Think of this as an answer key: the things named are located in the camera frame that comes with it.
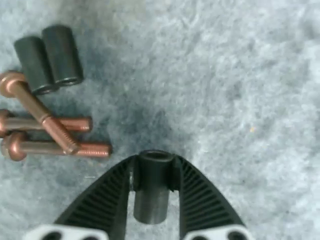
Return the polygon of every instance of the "carpet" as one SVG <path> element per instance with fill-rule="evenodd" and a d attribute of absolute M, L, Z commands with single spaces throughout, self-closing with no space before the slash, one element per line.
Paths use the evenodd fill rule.
<path fill-rule="evenodd" d="M 0 239 L 52 223 L 99 176 L 142 150 L 185 157 L 228 199 L 257 240 L 320 236 L 320 1 L 2 0 L 0 69 L 20 70 L 13 42 L 72 28 L 80 85 L 39 97 L 56 116 L 92 116 L 80 141 L 111 142 L 96 160 L 0 156 Z M 28 113 L 13 98 L 0 108 Z M 32 139 L 46 139 L 44 133 Z M 179 237 L 167 220 L 126 239 Z"/>

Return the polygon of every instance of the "bolt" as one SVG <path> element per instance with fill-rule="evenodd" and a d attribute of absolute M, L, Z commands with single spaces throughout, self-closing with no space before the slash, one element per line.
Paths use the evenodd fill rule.
<path fill-rule="evenodd" d="M 104 143 L 81 142 L 75 156 L 106 158 L 112 153 L 112 146 Z M 1 153 L 15 162 L 22 161 L 27 154 L 66 155 L 54 141 L 28 141 L 23 131 L 5 136 L 1 142 Z"/>
<path fill-rule="evenodd" d="M 57 120 L 65 126 L 68 131 L 90 132 L 92 130 L 92 118 L 87 117 L 59 117 Z M 44 127 L 32 118 L 15 117 L 7 109 L 0 109 L 0 138 L 9 131 L 44 130 Z"/>
<path fill-rule="evenodd" d="M 1 74 L 0 94 L 7 98 L 16 97 L 66 154 L 74 154 L 79 150 L 79 144 L 68 130 L 32 95 L 22 73 L 9 71 Z"/>

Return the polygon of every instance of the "threaded shank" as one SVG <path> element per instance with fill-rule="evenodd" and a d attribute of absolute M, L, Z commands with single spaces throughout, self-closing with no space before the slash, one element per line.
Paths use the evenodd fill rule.
<path fill-rule="evenodd" d="M 42 122 L 43 128 L 53 140 L 63 149 L 65 154 L 75 154 L 80 145 L 74 140 L 68 130 L 53 116 L 47 117 Z"/>
<path fill-rule="evenodd" d="M 107 158 L 112 153 L 112 146 L 103 143 L 81 143 L 77 156 Z"/>
<path fill-rule="evenodd" d="M 90 132 L 92 130 L 91 117 L 60 117 L 57 118 L 62 125 L 69 131 L 75 132 Z"/>

